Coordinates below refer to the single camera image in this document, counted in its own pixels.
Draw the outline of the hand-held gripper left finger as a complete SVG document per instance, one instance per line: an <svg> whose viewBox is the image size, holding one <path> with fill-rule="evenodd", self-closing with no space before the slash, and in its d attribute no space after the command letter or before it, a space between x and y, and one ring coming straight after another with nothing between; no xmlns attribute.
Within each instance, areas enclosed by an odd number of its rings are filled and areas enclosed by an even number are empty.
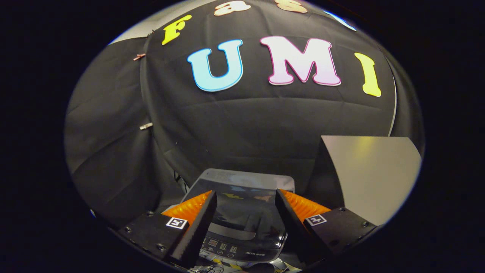
<svg viewBox="0 0 485 273"><path fill-rule="evenodd" d="M199 194L163 213L147 211L117 235L154 261L177 268L195 266L217 209L217 193Z"/></svg>

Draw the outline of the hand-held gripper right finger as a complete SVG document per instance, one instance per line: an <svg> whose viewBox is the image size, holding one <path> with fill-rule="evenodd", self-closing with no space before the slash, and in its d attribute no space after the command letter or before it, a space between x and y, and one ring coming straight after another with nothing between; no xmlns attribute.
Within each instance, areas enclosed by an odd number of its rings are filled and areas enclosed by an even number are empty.
<svg viewBox="0 0 485 273"><path fill-rule="evenodd" d="M306 265L332 259L364 242L377 225L344 206L329 209L284 189L277 189L275 206L296 256Z"/></svg>

